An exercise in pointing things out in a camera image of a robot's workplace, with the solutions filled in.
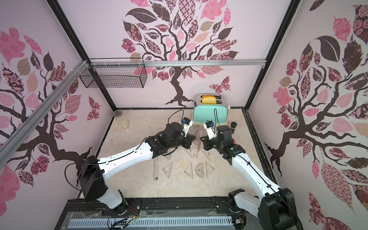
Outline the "clear triangle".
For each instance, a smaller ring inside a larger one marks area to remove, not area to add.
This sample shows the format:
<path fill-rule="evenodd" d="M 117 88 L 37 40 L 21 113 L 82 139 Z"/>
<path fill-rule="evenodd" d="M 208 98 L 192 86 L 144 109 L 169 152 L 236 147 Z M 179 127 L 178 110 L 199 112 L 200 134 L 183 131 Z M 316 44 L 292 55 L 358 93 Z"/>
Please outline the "clear triangle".
<path fill-rule="evenodd" d="M 184 173 L 193 179 L 193 166 L 192 163 L 189 163 L 188 166 L 184 169 Z"/>
<path fill-rule="evenodd" d="M 185 151 L 187 152 L 187 154 L 189 155 L 190 158 L 193 157 L 191 149 L 185 149 Z"/>
<path fill-rule="evenodd" d="M 211 176 L 211 174 L 214 172 L 214 167 L 209 163 L 206 162 L 206 176 L 207 178 Z"/>
<path fill-rule="evenodd" d="M 203 154 L 206 156 L 206 158 L 211 161 L 211 158 L 210 158 L 210 152 L 207 151 L 207 150 L 202 150 Z"/>

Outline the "clear straight ruler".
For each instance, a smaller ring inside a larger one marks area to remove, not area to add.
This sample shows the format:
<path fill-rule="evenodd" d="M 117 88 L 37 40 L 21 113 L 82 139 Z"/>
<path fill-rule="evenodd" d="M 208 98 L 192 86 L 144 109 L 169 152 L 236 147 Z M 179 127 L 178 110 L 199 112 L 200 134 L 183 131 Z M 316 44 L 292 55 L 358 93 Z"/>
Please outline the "clear straight ruler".
<path fill-rule="evenodd" d="M 153 162 L 153 180 L 157 181 L 159 179 L 159 159 L 158 157 L 154 158 Z"/>
<path fill-rule="evenodd" d="M 198 158 L 198 149 L 193 151 L 193 158 Z"/>

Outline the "clear triangle set square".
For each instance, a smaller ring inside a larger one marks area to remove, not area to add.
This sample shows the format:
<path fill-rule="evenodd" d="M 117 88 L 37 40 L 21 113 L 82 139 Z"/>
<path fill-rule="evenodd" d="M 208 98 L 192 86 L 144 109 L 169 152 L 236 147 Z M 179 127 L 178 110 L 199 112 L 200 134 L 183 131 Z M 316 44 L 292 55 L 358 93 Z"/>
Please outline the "clear triangle set square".
<path fill-rule="evenodd" d="M 171 163 L 169 163 L 169 164 L 167 164 L 166 166 L 163 167 L 163 172 L 164 172 L 165 176 L 168 179 L 170 178 L 172 166 L 173 166 L 173 162 L 171 162 Z"/>

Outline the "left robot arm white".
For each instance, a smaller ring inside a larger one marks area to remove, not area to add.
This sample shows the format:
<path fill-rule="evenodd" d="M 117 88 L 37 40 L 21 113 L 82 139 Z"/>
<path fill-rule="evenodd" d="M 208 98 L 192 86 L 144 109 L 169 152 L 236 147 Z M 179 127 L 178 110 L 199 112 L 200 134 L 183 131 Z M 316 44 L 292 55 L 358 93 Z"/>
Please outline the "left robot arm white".
<path fill-rule="evenodd" d="M 189 134 L 193 121 L 183 118 L 182 123 L 172 122 L 166 125 L 164 131 L 155 136 L 149 136 L 131 149 L 105 157 L 88 157 L 81 164 L 78 181 L 85 201 L 99 201 L 115 209 L 123 204 L 121 192 L 110 188 L 106 181 L 115 174 L 134 166 L 135 164 L 168 155 L 168 150 L 183 147 L 190 149 L 195 136 Z"/>

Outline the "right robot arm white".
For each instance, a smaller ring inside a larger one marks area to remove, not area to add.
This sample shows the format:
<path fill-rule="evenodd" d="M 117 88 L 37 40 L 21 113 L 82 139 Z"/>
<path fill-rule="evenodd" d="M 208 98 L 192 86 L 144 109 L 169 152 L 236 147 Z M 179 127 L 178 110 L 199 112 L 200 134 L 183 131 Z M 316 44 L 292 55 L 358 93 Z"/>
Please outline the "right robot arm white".
<path fill-rule="evenodd" d="M 257 217 L 264 230 L 301 230 L 295 197 L 271 181 L 250 159 L 246 151 L 232 138 L 228 126 L 203 125 L 207 135 L 201 137 L 204 150 L 216 149 L 223 159 L 237 169 L 248 181 L 256 196 L 238 191 L 232 199 L 239 209 Z"/>

